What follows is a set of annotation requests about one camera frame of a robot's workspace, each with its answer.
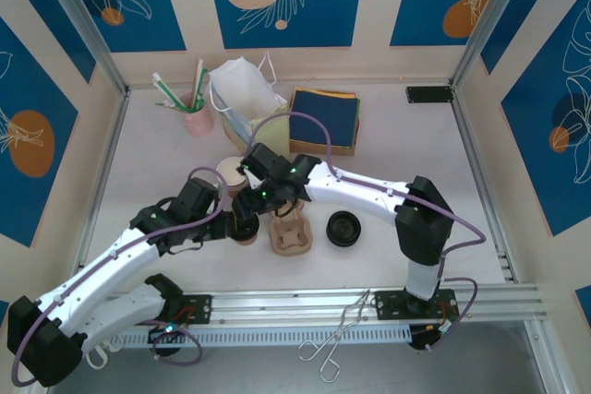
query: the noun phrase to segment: white paper bag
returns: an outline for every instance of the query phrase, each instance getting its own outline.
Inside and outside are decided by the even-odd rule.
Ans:
[[[260,72],[265,61],[269,62],[273,73],[271,84]],[[260,120],[272,113],[289,111],[287,101],[273,91],[272,85],[276,81],[269,53],[265,54],[259,67],[240,57],[210,72],[211,104],[222,115],[226,135],[239,149],[246,146]],[[273,119],[257,133],[256,140],[287,157],[289,118]]]

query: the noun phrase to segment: paper cup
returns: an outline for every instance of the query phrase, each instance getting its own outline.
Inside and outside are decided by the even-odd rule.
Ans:
[[[240,166],[241,157],[228,157],[218,164],[216,170],[222,175],[228,184],[228,194],[234,198],[248,186],[248,179],[237,171]]]

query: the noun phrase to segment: pink cup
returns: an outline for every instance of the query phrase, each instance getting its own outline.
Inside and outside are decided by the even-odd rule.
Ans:
[[[191,101],[191,91],[182,94],[178,99],[186,106]],[[213,130],[213,117],[207,101],[205,106],[196,113],[183,113],[185,128],[191,136],[205,137]]]

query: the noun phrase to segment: box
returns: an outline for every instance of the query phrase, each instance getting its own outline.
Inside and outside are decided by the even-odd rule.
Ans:
[[[353,156],[359,128],[359,99],[352,92],[296,88],[290,103],[293,112],[309,114],[329,130],[331,154]],[[324,133],[316,124],[301,117],[289,118],[291,152],[325,154]]]

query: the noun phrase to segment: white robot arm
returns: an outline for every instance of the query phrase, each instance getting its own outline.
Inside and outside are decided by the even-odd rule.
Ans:
[[[182,294],[161,276],[105,302],[127,278],[186,240],[246,240],[256,235],[260,214],[299,198],[340,204],[396,225],[400,247],[409,258],[409,297],[427,302],[433,296],[452,221],[401,197],[415,193],[449,209],[429,180],[417,178],[410,185],[381,181],[334,171],[326,162],[304,155],[289,162],[262,144],[242,160],[241,171],[254,186],[235,197],[232,211],[218,210],[217,217],[207,217],[211,205],[217,206],[218,190],[201,179],[189,178],[179,196],[169,199],[168,209],[159,205],[142,209],[114,244],[80,273],[35,303],[21,297],[8,312],[10,351],[42,385],[58,383],[95,346],[124,328],[170,311],[173,299]],[[195,223],[206,218],[210,219],[207,223]],[[159,235],[163,229],[168,233]],[[61,356],[59,362],[55,355]]]

